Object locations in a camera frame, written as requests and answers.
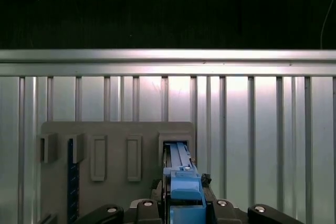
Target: blue plastic part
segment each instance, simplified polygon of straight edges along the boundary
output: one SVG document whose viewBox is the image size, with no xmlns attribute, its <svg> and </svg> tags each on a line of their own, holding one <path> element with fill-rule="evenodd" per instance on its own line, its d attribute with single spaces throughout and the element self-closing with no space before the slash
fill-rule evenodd
<svg viewBox="0 0 336 224">
<path fill-rule="evenodd" d="M 74 163 L 73 140 L 68 142 L 68 193 L 67 219 L 68 224 L 74 223 L 79 217 L 79 165 Z"/>
<path fill-rule="evenodd" d="M 164 168 L 163 174 L 171 178 L 171 199 L 202 202 L 195 206 L 171 206 L 170 224 L 205 224 L 206 201 L 201 176 L 191 163 L 190 152 L 182 142 L 166 145 L 170 148 L 172 167 Z"/>
</svg>

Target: rectangular slot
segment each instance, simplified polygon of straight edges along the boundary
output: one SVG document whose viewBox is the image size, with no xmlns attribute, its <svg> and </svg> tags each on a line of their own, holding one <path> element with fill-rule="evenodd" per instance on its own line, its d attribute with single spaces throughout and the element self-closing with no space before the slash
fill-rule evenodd
<svg viewBox="0 0 336 224">
<path fill-rule="evenodd" d="M 45 148 L 45 139 L 41 138 L 40 140 L 40 153 L 41 153 L 41 159 L 40 161 L 44 161 L 44 148 Z"/>
<path fill-rule="evenodd" d="M 127 139 L 127 179 L 130 182 L 141 181 L 141 136 Z"/>
<path fill-rule="evenodd" d="M 90 165 L 92 181 L 101 182 L 106 177 L 106 137 L 93 136 L 91 139 Z"/>
</svg>

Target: metal wall panel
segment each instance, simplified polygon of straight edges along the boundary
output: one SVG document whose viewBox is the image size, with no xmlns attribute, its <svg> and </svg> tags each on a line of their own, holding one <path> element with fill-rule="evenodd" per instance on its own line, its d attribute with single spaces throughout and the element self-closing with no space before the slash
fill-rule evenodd
<svg viewBox="0 0 336 224">
<path fill-rule="evenodd" d="M 76 106 L 76 78 L 54 77 L 52 107 L 54 121 L 74 121 Z"/>
<path fill-rule="evenodd" d="M 313 223 L 335 223 L 332 78 L 313 77 L 311 91 Z"/>
<path fill-rule="evenodd" d="M 18 218 L 19 77 L 0 77 L 0 223 Z"/>
<path fill-rule="evenodd" d="M 248 78 L 226 78 L 226 191 L 241 209 L 249 207 Z"/>
<path fill-rule="evenodd" d="M 170 122 L 191 122 L 191 77 L 168 77 L 168 85 L 168 120 Z"/>
<path fill-rule="evenodd" d="M 117 60 L 129 52 L 119 53 Z M 160 59 L 162 51 L 148 53 Z M 0 222 L 40 218 L 34 157 L 43 122 L 105 120 L 191 121 L 199 172 L 212 175 L 217 197 L 243 210 L 262 202 L 304 223 L 335 223 L 334 56 L 250 51 L 258 61 L 245 62 L 237 52 L 216 51 L 210 62 L 198 51 L 172 53 L 177 61 L 150 62 L 137 52 L 147 63 L 115 64 L 107 51 L 102 64 L 88 58 L 53 69 L 47 61 L 0 62 Z"/>
<path fill-rule="evenodd" d="M 81 78 L 81 120 L 104 120 L 104 77 Z"/>
<path fill-rule="evenodd" d="M 140 77 L 139 110 L 140 121 L 161 121 L 162 91 L 161 77 Z"/>
<path fill-rule="evenodd" d="M 256 202 L 277 207 L 277 90 L 275 77 L 255 78 Z"/>
</svg>

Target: bolt head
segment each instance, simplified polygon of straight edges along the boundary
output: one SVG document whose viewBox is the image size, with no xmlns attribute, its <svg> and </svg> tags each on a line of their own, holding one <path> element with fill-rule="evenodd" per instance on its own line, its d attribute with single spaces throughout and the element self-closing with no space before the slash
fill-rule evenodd
<svg viewBox="0 0 336 224">
<path fill-rule="evenodd" d="M 145 205 L 146 207 L 150 207 L 151 205 L 153 205 L 153 203 L 151 203 L 150 201 L 148 201 L 148 202 L 145 202 L 144 205 Z"/>
<path fill-rule="evenodd" d="M 217 204 L 219 204 L 222 207 L 225 207 L 227 205 L 226 201 L 223 201 L 223 200 L 217 201 Z"/>
<path fill-rule="evenodd" d="M 256 206 L 254 209 L 257 210 L 258 212 L 265 212 L 266 211 L 266 209 L 264 207 L 261 207 L 261 206 Z"/>
<path fill-rule="evenodd" d="M 110 213 L 112 213 L 112 212 L 116 212 L 117 211 L 117 209 L 116 208 L 109 208 L 109 209 L 107 209 L 107 212 L 110 212 Z"/>
</svg>

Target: gray plastic board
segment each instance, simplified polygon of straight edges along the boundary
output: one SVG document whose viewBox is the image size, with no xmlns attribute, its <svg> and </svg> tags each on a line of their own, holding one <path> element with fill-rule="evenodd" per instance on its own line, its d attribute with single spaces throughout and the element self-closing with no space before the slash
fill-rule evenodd
<svg viewBox="0 0 336 224">
<path fill-rule="evenodd" d="M 162 178 L 160 141 L 182 139 L 196 153 L 190 122 L 46 122 L 41 132 L 41 216 L 56 214 L 61 224 L 67 223 L 69 139 L 79 163 L 79 216 L 105 204 L 126 210 L 149 198 L 153 180 Z"/>
</svg>

